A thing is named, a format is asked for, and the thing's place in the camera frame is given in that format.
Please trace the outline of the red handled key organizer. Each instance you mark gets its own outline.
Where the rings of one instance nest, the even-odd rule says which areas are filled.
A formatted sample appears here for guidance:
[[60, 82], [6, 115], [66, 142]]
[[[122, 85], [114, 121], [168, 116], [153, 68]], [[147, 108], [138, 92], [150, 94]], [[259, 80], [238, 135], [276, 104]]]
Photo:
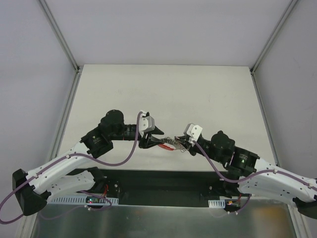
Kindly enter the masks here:
[[175, 138], [165, 137], [165, 138], [159, 139], [159, 142], [160, 144], [158, 146], [168, 151], [179, 150], [182, 153], [187, 151], [187, 148]]

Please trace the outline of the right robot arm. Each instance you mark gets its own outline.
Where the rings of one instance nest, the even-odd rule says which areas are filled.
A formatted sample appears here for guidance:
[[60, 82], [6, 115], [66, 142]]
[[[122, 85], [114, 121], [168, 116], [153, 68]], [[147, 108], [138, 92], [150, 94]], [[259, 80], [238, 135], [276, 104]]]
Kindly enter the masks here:
[[218, 162], [226, 169], [223, 191], [227, 195], [251, 194], [277, 200], [297, 208], [306, 217], [317, 217], [317, 180], [285, 170], [257, 154], [237, 147], [223, 131], [210, 140], [200, 134], [183, 135], [175, 139], [191, 155], [204, 156], [212, 168]]

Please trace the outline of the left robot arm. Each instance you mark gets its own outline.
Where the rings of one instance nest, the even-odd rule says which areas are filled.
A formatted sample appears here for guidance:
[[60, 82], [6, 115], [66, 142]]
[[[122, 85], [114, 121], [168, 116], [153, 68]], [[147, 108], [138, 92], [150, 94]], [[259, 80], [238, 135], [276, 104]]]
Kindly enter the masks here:
[[12, 174], [12, 190], [24, 216], [41, 211], [49, 201], [68, 192], [91, 190], [99, 193], [105, 181], [98, 168], [91, 168], [78, 176], [69, 173], [94, 161], [113, 149], [113, 141], [133, 141], [132, 151], [137, 147], [148, 149], [160, 144], [156, 135], [163, 135], [148, 112], [141, 111], [135, 124], [125, 124], [119, 110], [110, 110], [98, 126], [64, 154], [35, 169], [16, 170]]

